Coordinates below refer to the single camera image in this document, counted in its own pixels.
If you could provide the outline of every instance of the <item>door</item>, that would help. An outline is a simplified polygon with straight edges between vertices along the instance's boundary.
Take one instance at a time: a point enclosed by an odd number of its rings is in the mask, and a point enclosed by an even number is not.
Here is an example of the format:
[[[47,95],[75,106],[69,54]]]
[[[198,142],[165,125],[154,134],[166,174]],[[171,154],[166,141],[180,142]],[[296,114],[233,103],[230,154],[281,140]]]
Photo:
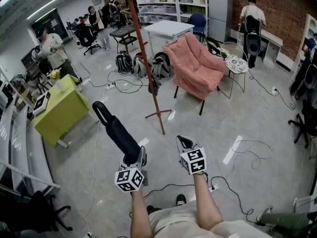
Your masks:
[[[225,42],[226,22],[210,18],[208,21],[208,36],[219,42]]]
[[[209,0],[209,18],[227,21],[228,0]]]

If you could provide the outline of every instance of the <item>person in white shirt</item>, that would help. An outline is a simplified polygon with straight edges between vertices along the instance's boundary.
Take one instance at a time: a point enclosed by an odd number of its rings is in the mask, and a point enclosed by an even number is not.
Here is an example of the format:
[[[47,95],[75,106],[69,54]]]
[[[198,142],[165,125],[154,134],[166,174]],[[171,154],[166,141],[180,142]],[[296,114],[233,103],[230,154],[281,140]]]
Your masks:
[[[263,11],[256,6],[256,0],[248,0],[248,5],[244,6],[241,11],[240,21],[243,23],[248,16],[252,16],[254,19],[259,20],[262,25],[266,26],[265,16]],[[244,46],[243,46],[243,59],[247,61],[248,48],[247,48],[247,34],[244,34]],[[250,56],[249,58],[249,68],[255,66],[256,56]]]
[[[78,79],[73,67],[71,66],[70,61],[68,60],[68,56],[64,50],[64,44],[61,37],[55,33],[48,34],[45,28],[40,28],[37,32],[37,38],[41,42],[40,51],[51,53],[47,56],[47,59],[49,60],[52,69],[61,68],[61,78],[63,78],[67,74],[70,74]],[[82,83],[80,83],[80,81],[77,82],[76,85],[79,91],[83,90],[83,85]]]

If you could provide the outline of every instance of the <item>tripod base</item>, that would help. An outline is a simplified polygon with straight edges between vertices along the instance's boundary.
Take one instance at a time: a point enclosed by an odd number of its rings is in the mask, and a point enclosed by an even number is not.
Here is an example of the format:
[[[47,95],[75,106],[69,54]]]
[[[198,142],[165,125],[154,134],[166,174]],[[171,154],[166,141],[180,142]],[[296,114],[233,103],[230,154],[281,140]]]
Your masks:
[[[165,112],[172,112],[172,109],[169,109],[169,110],[163,110],[163,111],[157,111],[149,116],[146,116],[145,119],[149,118],[149,117],[152,117],[152,116],[155,116],[157,115],[158,116],[158,119],[159,119],[159,122],[160,122],[160,127],[162,129],[162,133],[163,135],[165,135],[165,131],[164,131],[164,127],[163,127],[163,123],[162,123],[162,119],[160,118],[160,115],[161,113],[165,113]]]

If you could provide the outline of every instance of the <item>sneaker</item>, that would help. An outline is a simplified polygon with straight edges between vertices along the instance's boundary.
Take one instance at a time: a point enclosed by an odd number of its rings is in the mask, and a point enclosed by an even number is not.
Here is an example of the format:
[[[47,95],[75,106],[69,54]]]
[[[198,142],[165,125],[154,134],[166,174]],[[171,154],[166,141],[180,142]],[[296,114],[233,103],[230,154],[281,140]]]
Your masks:
[[[261,212],[260,215],[257,216],[257,222],[260,222],[263,215],[266,214],[266,213],[271,213],[271,210],[273,209],[273,206],[267,206],[264,208],[264,210]]]
[[[179,194],[176,198],[176,206],[186,204],[186,197],[183,194]]]
[[[77,89],[79,92],[82,92],[84,90],[84,85],[82,83],[78,84]]]

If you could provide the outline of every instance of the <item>black backpack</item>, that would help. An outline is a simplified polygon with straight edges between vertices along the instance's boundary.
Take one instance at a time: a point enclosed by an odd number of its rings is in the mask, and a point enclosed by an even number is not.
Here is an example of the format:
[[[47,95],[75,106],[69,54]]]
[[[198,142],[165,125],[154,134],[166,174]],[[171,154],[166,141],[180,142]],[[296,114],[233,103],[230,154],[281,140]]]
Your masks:
[[[126,51],[120,51],[115,58],[115,64],[120,72],[132,72],[133,62],[131,56]]]

